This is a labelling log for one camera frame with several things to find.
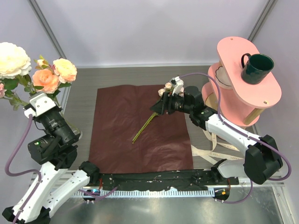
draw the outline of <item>metal table surface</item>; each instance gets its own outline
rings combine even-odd
[[[231,189],[230,201],[244,198],[249,188]],[[95,204],[70,198],[51,224],[282,224],[272,187],[255,187],[239,204],[221,204],[208,197],[105,199]]]

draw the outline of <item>white comb rail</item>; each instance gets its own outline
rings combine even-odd
[[[104,196],[108,194],[110,191],[101,190],[100,196]],[[76,192],[73,195],[73,198],[83,197],[83,192]],[[123,191],[117,190],[113,192],[111,195],[107,196],[107,198],[158,198],[158,197],[214,197],[215,192],[214,188],[208,188],[208,190],[193,190],[193,191],[178,191],[175,188],[171,188],[170,190],[162,190],[162,191]]]

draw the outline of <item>white peony flower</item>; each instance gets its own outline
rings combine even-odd
[[[171,83],[166,83],[164,89],[166,90],[170,90],[172,88],[172,84]]]
[[[159,96],[162,96],[163,93],[164,93],[165,91],[166,91],[165,89],[160,89],[160,90],[158,91]]]
[[[13,43],[0,43],[0,78],[15,78],[31,71],[30,58],[25,50]]]

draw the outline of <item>mug handle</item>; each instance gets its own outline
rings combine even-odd
[[[246,54],[243,54],[242,57],[241,57],[241,65],[242,65],[242,68],[245,67],[245,64],[244,64],[244,57],[247,56],[248,57],[248,60],[250,59],[251,57],[251,54],[249,53],[246,53]]]

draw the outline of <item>green leaf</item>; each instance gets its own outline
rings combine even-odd
[[[17,76],[17,79],[19,80],[21,85],[27,86],[28,82],[24,76]]]
[[[57,96],[58,94],[60,93],[60,90],[56,90],[52,95],[53,95],[53,98],[55,98],[55,96]]]
[[[24,78],[27,80],[27,82],[31,83],[31,77],[30,77],[30,75],[25,75]]]
[[[9,103],[10,103],[11,106],[17,105],[17,102],[15,101],[15,99],[10,99]]]
[[[35,88],[36,90],[42,90],[42,89],[43,89],[43,86],[35,85],[34,88]]]
[[[53,94],[48,94],[48,93],[47,93],[47,96],[48,96],[50,99],[54,99]]]
[[[31,92],[31,88],[29,86],[27,86],[27,87],[24,88],[24,91],[25,92]]]
[[[14,105],[14,111],[17,111],[19,109],[20,105]]]
[[[7,96],[7,97],[13,97],[13,92],[11,90],[6,90],[5,91],[5,96]]]
[[[9,79],[5,78],[4,79],[4,89],[5,90],[14,90],[19,84],[19,80],[14,78],[14,79]]]
[[[69,86],[71,86],[71,83],[61,83],[61,84],[58,86],[58,88],[60,89],[60,88],[69,87]]]

